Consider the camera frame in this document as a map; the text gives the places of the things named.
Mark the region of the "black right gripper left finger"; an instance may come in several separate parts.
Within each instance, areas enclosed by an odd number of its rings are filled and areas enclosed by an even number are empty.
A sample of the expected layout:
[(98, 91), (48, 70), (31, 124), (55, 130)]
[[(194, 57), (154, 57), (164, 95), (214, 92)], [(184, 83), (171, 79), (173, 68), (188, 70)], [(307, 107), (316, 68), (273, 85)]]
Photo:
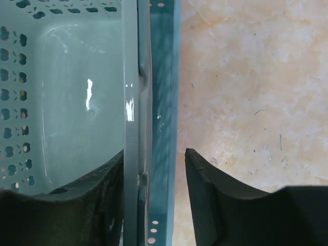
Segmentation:
[(1, 190), (1, 245), (119, 245), (124, 153), (48, 194)]

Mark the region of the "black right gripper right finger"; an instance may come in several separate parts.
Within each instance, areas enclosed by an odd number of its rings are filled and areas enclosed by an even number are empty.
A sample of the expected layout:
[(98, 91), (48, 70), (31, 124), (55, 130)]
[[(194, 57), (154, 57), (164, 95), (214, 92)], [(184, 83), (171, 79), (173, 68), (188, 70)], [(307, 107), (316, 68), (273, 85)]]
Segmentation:
[(287, 186), (268, 193), (186, 149), (197, 245), (327, 245), (327, 187)]

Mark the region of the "blue shallow plastic tray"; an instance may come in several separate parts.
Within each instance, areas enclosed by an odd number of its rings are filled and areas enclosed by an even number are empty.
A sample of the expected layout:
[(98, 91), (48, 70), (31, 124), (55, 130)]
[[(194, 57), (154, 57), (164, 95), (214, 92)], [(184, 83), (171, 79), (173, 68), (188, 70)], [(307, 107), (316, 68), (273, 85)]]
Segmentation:
[(148, 245), (172, 245), (179, 95), (180, 1), (151, 1), (152, 166)]

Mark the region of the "large teal perforated basket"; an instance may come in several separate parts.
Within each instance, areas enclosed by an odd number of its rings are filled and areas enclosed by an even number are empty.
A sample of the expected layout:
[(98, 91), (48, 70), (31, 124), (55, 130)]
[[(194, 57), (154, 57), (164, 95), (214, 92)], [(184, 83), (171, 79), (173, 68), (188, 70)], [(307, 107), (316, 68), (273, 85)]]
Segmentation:
[(1, 1), (1, 190), (48, 194), (124, 153), (119, 245), (148, 245), (149, 1)]

